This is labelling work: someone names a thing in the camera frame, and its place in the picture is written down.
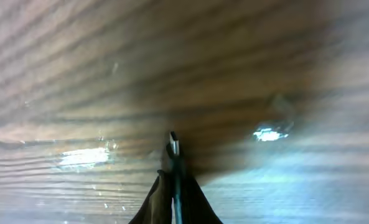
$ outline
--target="wood grain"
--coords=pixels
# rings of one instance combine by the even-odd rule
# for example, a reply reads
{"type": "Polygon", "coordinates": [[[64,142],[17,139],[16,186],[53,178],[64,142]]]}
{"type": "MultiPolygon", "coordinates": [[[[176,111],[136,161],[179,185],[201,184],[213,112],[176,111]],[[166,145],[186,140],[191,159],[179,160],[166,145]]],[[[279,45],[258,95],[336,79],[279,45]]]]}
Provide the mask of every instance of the wood grain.
{"type": "Polygon", "coordinates": [[[369,223],[369,0],[0,1],[0,223],[129,222],[169,130],[224,223],[369,223]]]}

